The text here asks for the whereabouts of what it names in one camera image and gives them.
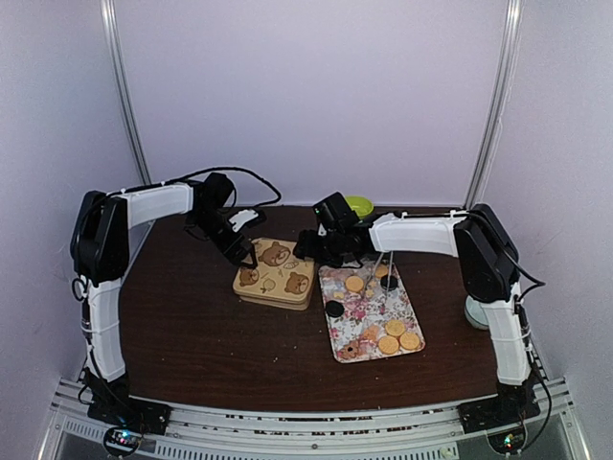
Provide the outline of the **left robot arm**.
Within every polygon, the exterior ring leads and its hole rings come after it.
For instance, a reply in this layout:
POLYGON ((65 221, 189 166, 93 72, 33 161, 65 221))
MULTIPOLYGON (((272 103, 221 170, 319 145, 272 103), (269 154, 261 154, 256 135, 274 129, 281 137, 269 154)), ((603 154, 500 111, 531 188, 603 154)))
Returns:
POLYGON ((82 199, 70 244, 73 293, 82 303, 90 385, 104 392, 100 408, 118 426, 131 424, 138 415, 137 403, 113 387, 126 380, 119 296, 131 264, 130 231, 183 216, 187 231, 199 230, 232 265, 254 268, 255 247, 242 231, 263 222, 265 214, 254 208, 223 214, 233 191, 225 174, 211 172, 203 181, 187 178, 113 193, 89 191, 82 199))

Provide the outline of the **silver tin lid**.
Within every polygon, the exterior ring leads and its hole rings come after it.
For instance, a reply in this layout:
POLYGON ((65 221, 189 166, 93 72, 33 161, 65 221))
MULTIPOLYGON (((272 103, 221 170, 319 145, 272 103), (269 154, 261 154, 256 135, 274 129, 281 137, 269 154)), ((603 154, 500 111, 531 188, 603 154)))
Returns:
POLYGON ((294 256, 295 241, 253 240, 257 266, 240 267, 233 291, 240 300, 269 307, 304 311, 315 278, 315 263, 294 256))

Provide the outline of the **steel kitchen tongs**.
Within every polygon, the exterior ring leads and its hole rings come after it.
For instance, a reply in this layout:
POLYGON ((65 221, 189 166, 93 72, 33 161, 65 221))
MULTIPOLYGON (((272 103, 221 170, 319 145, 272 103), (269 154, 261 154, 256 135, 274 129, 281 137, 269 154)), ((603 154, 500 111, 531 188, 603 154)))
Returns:
POLYGON ((375 279, 381 279, 384 276, 387 276, 390 274, 389 264, 385 263, 386 256, 387 256, 387 253, 382 252, 382 253, 379 253, 377 258, 375 259, 375 262, 369 272, 369 275, 367 276, 365 280, 365 285, 362 289, 363 295, 366 294, 366 290, 369 288, 369 286, 375 279))

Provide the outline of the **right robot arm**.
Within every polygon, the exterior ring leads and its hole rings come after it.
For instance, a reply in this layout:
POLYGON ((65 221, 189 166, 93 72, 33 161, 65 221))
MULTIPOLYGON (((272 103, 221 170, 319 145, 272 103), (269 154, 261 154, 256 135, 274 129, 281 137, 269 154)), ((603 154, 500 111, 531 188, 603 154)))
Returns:
POLYGON ((497 422, 512 422, 528 406, 521 388, 532 372, 523 312, 518 251, 486 204, 434 214, 394 211, 360 218, 334 193, 312 208, 318 226, 303 230, 293 251, 299 259, 340 267, 368 255, 438 254, 457 260, 465 292, 486 316, 497 378, 504 392, 491 402, 497 422))

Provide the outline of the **gold cookie tin box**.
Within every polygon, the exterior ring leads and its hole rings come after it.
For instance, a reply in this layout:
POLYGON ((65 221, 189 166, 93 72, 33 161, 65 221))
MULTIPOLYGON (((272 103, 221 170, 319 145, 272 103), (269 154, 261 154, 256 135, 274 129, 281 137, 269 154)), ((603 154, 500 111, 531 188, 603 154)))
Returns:
POLYGON ((297 267, 280 268, 241 267, 233 282, 233 291, 240 300, 268 307, 304 311, 310 303, 313 271, 297 267))

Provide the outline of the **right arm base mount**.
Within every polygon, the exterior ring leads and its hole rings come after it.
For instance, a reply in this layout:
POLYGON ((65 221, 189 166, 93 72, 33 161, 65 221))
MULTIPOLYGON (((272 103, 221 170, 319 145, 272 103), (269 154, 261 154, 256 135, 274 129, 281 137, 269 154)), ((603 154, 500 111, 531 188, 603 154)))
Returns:
POLYGON ((464 402, 457 410, 465 434, 485 433, 489 447, 505 456, 518 455, 528 446, 526 422, 540 414, 536 402, 519 407, 499 397, 464 402))

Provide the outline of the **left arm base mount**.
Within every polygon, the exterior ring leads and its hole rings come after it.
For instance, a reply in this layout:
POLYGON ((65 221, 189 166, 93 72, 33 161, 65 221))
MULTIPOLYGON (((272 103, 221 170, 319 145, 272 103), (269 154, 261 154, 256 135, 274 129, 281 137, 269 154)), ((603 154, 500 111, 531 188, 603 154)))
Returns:
POLYGON ((138 399, 130 399, 127 407, 91 402, 87 410, 90 419, 108 425, 102 436, 102 446, 114 457, 135 453, 146 435, 164 435, 170 414, 171 407, 167 404, 138 399))

